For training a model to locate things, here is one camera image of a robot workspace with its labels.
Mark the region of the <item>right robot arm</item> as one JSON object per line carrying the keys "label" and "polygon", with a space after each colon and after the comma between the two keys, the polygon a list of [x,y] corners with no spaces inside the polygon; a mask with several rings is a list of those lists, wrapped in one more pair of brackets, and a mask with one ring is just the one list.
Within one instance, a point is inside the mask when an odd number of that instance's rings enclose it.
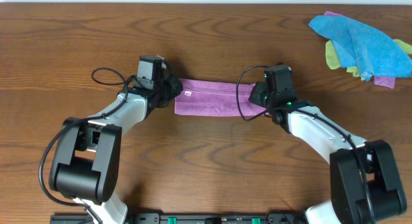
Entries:
{"label": "right robot arm", "polygon": [[297,99],[294,88],[276,91],[257,82],[249,101],[330,167],[331,199],[307,209],[307,223],[376,223],[406,212],[406,195],[387,142],[344,130],[310,101]]}

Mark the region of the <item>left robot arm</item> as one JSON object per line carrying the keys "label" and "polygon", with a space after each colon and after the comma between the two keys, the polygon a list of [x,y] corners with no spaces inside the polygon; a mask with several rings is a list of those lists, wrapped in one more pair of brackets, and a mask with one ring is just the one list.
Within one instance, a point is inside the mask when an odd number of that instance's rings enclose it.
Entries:
{"label": "left robot arm", "polygon": [[56,148],[49,178],[39,178],[46,195],[61,193],[66,198],[63,205],[84,207],[94,223],[126,222],[128,207],[115,190],[122,137],[182,92],[173,73],[154,78],[132,75],[121,84],[116,100],[101,112],[64,121],[45,151]]}

